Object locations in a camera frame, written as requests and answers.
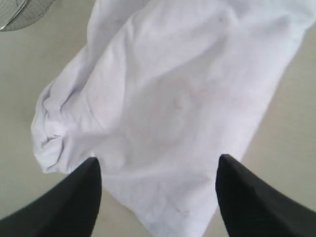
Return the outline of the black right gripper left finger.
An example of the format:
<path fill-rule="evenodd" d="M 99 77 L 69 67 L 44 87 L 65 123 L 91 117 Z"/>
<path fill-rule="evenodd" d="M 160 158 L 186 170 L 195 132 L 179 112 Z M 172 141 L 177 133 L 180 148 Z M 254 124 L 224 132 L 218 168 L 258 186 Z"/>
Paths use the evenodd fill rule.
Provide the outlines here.
<path fill-rule="evenodd" d="M 102 197 L 98 159 L 89 158 L 46 194 L 1 219 L 2 237 L 89 237 Z"/>

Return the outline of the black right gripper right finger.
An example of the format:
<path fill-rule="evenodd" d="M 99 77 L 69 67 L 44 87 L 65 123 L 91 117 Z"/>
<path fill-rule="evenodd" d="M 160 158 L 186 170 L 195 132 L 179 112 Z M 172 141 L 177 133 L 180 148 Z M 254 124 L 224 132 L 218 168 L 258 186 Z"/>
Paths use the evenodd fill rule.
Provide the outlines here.
<path fill-rule="evenodd" d="M 230 155 L 219 158 L 215 190 L 231 237 L 314 237 L 316 213 L 288 198 Z"/>

